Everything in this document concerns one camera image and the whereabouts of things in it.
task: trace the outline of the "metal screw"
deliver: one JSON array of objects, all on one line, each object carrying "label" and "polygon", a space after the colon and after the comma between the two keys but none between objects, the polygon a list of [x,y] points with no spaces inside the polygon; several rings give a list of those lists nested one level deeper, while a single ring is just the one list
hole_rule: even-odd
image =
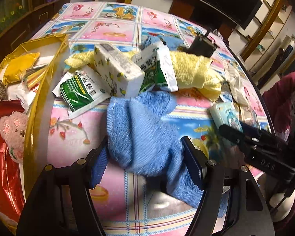
[{"label": "metal screw", "polygon": [[83,165],[84,163],[86,163],[87,161],[84,158],[78,159],[78,161],[76,162],[79,165]]},{"label": "metal screw", "polygon": [[48,164],[48,165],[45,166],[45,170],[46,170],[46,171],[50,171],[50,170],[52,170],[52,169],[53,169],[53,166],[50,165],[50,164]]},{"label": "metal screw", "polygon": [[211,166],[215,166],[216,165],[216,161],[215,160],[208,160],[208,164]]},{"label": "metal screw", "polygon": [[249,168],[247,166],[241,166],[240,168],[241,168],[241,170],[243,172],[248,172],[249,171]]}]

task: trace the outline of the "red foil wrapper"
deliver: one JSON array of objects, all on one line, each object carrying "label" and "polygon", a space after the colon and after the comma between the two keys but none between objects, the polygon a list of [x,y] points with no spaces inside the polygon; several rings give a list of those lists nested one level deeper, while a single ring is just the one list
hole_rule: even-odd
[{"label": "red foil wrapper", "polygon": [[[19,100],[0,102],[0,118],[14,111],[24,112]],[[0,211],[18,222],[24,203],[19,165],[10,157],[0,135]]]}]

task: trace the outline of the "blue towel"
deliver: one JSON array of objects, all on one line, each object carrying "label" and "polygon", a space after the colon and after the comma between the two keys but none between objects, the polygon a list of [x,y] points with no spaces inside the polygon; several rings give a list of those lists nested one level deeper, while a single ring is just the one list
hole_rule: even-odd
[{"label": "blue towel", "polygon": [[170,51],[176,51],[178,46],[184,46],[184,41],[181,39],[178,39],[176,37],[170,37],[170,36],[152,36],[149,35],[145,42],[143,43],[143,48],[149,46],[150,44],[154,42],[164,41],[166,42],[167,47]]},{"label": "blue towel", "polygon": [[197,208],[203,191],[193,184],[183,162],[178,129],[161,120],[176,107],[167,92],[143,92],[136,98],[111,97],[107,109],[108,149],[127,171],[166,176],[167,193]]}]

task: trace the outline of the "printed tablecloth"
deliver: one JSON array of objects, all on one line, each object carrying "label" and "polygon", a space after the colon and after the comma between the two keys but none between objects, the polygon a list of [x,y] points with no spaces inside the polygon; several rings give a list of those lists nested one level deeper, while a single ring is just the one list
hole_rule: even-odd
[{"label": "printed tablecloth", "polygon": [[[206,30],[179,17],[141,6],[109,2],[65,4],[33,39],[54,33],[70,34],[71,53],[94,50],[94,44],[110,42],[122,52],[140,50],[148,35],[173,36],[189,47],[197,33]],[[219,48],[211,67],[224,76],[223,60],[240,72],[245,92],[262,128],[269,130],[264,109],[255,89],[224,42],[213,33],[209,38]],[[178,106],[163,118],[179,127],[180,137],[189,136],[194,145],[221,160],[221,147],[214,122],[207,111],[212,103],[196,90],[175,93]],[[48,162],[67,166],[96,148],[106,134],[105,101],[81,116],[68,120],[67,105],[55,100],[50,120]],[[254,176],[260,171],[252,169]],[[165,193],[153,190],[141,176],[128,173],[111,161],[101,183],[90,191],[95,209],[107,235],[184,235],[195,209]]]}]

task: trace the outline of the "teddy bear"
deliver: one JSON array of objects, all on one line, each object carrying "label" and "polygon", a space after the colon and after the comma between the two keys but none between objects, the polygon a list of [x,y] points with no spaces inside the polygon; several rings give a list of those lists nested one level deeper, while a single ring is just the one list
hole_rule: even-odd
[{"label": "teddy bear", "polygon": [[28,117],[21,112],[0,118],[0,134],[9,147],[9,154],[17,163],[23,163],[24,139]]}]

